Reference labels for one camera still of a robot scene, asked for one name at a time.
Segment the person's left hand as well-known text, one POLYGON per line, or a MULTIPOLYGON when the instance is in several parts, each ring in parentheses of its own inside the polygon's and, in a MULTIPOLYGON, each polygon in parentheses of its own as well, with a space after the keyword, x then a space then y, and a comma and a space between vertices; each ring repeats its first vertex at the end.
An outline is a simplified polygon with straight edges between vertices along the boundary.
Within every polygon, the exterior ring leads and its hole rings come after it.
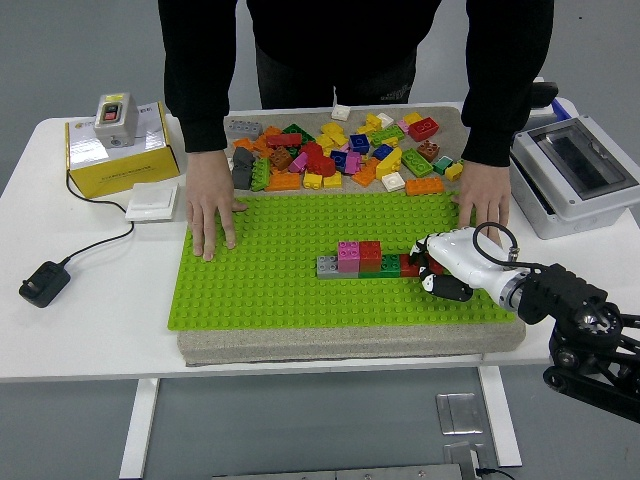
POLYGON ((459 206, 458 227, 470 226, 472 214, 475 214, 477 225, 493 222, 506 227, 510 215, 510 197, 508 167, 464 161, 459 194, 455 199, 459 206))

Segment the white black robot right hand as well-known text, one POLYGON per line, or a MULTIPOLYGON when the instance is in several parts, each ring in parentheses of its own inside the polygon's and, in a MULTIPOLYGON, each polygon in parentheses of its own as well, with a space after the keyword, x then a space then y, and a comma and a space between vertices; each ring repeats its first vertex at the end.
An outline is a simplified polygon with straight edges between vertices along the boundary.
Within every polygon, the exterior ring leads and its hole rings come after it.
POLYGON ((517 264, 519 247, 508 251, 478 229, 464 227, 433 233, 416 241, 409 263, 419 267, 425 291, 449 300, 466 302, 477 289, 507 311, 516 311, 530 270, 517 264))

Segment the person's right hand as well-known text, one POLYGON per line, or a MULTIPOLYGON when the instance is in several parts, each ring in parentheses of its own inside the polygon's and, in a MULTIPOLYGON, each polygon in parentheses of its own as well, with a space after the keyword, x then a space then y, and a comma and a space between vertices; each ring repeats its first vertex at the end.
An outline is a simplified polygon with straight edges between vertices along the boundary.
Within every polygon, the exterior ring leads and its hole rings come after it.
POLYGON ((216 252, 219 218, 228 249, 236 246, 233 214, 247 209, 234 196, 234 183, 225 153, 187 154, 186 216, 193 240, 193 254, 211 261, 216 252))

